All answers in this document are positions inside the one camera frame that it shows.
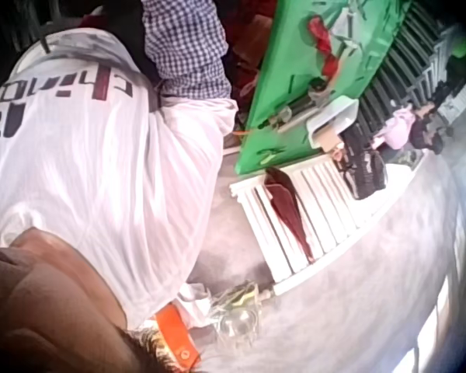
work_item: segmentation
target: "red fabric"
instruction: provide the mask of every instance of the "red fabric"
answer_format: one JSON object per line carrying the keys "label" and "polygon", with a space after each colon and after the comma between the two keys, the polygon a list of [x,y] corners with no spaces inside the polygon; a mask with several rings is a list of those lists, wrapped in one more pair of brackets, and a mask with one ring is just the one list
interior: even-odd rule
{"label": "red fabric", "polygon": [[266,169],[264,185],[273,196],[271,206],[276,215],[290,229],[297,241],[301,244],[309,263],[314,263],[311,247],[302,225],[301,213],[298,209],[297,194],[290,177],[279,169],[269,167]]}
{"label": "red fabric", "polygon": [[92,27],[93,29],[105,29],[107,26],[107,17],[105,16],[84,16],[78,27]]}
{"label": "red fabric", "polygon": [[308,29],[315,39],[316,49],[325,57],[325,63],[321,73],[330,80],[338,71],[339,59],[332,53],[329,31],[321,16],[313,17],[308,23]]}

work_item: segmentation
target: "pink item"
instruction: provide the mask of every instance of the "pink item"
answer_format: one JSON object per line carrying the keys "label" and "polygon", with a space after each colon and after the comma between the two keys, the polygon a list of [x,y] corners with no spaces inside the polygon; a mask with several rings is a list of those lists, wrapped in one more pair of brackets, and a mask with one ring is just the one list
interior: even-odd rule
{"label": "pink item", "polygon": [[396,110],[394,116],[385,122],[385,127],[375,136],[375,141],[379,142],[378,138],[383,138],[390,148],[402,149],[409,140],[409,132],[415,120],[416,115],[409,108]]}

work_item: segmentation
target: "orange strap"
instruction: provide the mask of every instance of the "orange strap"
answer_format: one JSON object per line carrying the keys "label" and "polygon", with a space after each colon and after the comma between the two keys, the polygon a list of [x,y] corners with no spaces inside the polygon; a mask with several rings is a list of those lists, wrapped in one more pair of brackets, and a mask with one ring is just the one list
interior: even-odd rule
{"label": "orange strap", "polygon": [[188,329],[181,320],[178,310],[174,305],[168,304],[155,314],[155,320],[175,359],[182,368],[189,371],[200,361],[200,355],[190,339]]}

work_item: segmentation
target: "green board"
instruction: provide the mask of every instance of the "green board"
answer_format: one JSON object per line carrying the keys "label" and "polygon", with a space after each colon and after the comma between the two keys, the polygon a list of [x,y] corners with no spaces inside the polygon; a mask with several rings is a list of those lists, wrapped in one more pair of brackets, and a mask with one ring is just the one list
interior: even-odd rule
{"label": "green board", "polygon": [[[279,0],[237,172],[250,173],[317,153],[309,145],[303,124],[282,134],[270,126],[258,129],[281,107],[303,96],[313,78],[321,77],[324,58],[308,31],[310,18],[321,16],[326,27],[339,34],[341,13],[350,10],[353,14],[352,40],[360,47],[343,62],[331,99],[341,95],[356,99],[383,61],[409,5],[404,0]],[[342,42],[331,35],[331,44],[335,54]]]}

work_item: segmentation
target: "white rack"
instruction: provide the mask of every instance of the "white rack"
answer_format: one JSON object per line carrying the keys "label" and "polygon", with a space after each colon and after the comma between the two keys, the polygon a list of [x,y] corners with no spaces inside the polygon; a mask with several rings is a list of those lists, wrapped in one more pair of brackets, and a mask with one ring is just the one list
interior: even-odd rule
{"label": "white rack", "polygon": [[230,185],[231,194],[243,206],[271,270],[276,295],[306,281],[342,255],[402,195],[413,176],[408,166],[387,165],[387,187],[365,200],[354,200],[327,155],[282,170],[297,191],[304,231],[316,259],[311,265],[300,243],[276,216],[263,185],[264,175]]}

